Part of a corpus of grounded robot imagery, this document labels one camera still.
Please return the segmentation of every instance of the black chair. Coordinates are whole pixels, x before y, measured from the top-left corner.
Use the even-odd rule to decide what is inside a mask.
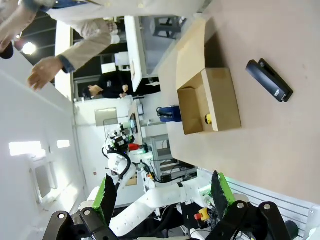
[[[178,16],[155,17],[150,24],[151,33],[155,37],[176,39],[176,35],[181,33],[179,21]]]

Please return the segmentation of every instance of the black stapler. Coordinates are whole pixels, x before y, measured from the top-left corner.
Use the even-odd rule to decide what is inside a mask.
[[[287,102],[294,93],[263,58],[258,63],[250,60],[246,70],[279,102]]]

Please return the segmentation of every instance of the light fixture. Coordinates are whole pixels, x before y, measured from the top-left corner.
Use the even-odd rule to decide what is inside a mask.
[[[26,43],[22,48],[22,52],[26,55],[34,54],[36,50],[37,47],[31,42]]]
[[[58,140],[56,141],[56,145],[58,149],[68,148],[70,147],[70,141],[69,140]]]

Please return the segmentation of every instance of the blue bag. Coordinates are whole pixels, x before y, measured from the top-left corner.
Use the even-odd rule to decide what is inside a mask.
[[[179,106],[169,106],[169,107],[158,107],[156,109],[160,121],[163,123],[167,122],[182,122],[180,107]]]

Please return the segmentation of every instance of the open cardboard box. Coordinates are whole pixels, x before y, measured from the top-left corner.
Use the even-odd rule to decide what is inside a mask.
[[[206,23],[196,19],[177,44],[176,89],[186,135],[241,127],[229,69],[210,67],[213,53],[205,44]],[[212,124],[206,124],[207,114]]]

